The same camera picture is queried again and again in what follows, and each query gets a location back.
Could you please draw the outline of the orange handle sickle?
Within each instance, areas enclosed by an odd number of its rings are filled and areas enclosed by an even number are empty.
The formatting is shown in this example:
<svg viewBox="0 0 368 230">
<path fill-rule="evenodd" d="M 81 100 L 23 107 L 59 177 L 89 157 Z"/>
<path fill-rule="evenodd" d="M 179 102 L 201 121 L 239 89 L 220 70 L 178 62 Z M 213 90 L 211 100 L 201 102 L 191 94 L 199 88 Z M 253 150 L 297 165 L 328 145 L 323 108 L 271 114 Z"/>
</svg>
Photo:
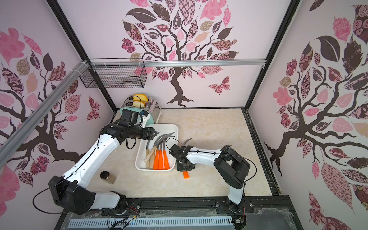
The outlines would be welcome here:
<svg viewBox="0 0 368 230">
<path fill-rule="evenodd" d="M 159 143 L 159 170 L 163 170 L 164 169 L 164 162 L 163 162 L 163 140 L 164 137 L 161 138 L 160 143 Z"/>
<path fill-rule="evenodd" d="M 184 141 L 183 145 L 185 146 L 192 138 L 189 138 L 187 140 Z M 188 179 L 190 178 L 189 174 L 187 171 L 183 172 L 183 176 L 184 176 L 184 179 Z"/>
<path fill-rule="evenodd" d="M 159 167 L 159 156 L 158 156 L 158 141 L 154 144 L 155 146 L 155 156 L 154 156 L 154 162 L 153 162 L 153 169 L 158 170 Z"/>
<path fill-rule="evenodd" d="M 162 141 L 162 151 L 163 151 L 163 166 L 164 166 L 164 169 L 165 170 L 168 170 L 170 169 L 170 165 L 169 165 L 169 162 L 168 162 L 168 157 L 167 157 L 167 154 L 166 154 L 166 142 L 167 142 L 167 139 L 168 138 L 172 138 L 174 137 L 173 135 L 174 133 L 169 133 L 167 134 L 164 138 L 163 138 L 163 141 Z"/>
</svg>

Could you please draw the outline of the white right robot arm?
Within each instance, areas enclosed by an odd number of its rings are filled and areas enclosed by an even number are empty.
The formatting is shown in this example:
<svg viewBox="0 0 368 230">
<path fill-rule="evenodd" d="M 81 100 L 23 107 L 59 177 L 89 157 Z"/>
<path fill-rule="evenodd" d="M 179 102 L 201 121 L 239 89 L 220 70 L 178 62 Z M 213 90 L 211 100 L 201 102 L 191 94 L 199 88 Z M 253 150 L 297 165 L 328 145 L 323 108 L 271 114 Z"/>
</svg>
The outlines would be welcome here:
<svg viewBox="0 0 368 230">
<path fill-rule="evenodd" d="M 216 168 L 222 179 L 229 185 L 228 200 L 236 205 L 241 203 L 251 165 L 231 146 L 225 145 L 222 149 L 208 150 L 194 146 L 173 145 L 169 154 L 176 159 L 179 172 L 191 171 L 197 164 Z"/>
</svg>

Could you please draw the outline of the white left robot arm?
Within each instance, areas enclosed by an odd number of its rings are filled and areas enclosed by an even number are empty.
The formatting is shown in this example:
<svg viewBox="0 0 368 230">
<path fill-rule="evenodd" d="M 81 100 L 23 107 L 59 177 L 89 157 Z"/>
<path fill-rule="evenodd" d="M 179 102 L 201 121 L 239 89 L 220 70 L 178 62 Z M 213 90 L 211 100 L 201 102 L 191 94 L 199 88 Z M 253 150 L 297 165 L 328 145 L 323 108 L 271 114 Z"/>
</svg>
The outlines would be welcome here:
<svg viewBox="0 0 368 230">
<path fill-rule="evenodd" d="M 110 210 L 124 214 L 126 197 L 118 192 L 92 192 L 88 184 L 107 157 L 126 139 L 153 140 L 157 136 L 153 127 L 134 127 L 108 124 L 101 131 L 96 143 L 62 177 L 49 181 L 54 203 L 68 212 L 82 215 L 90 210 Z"/>
</svg>

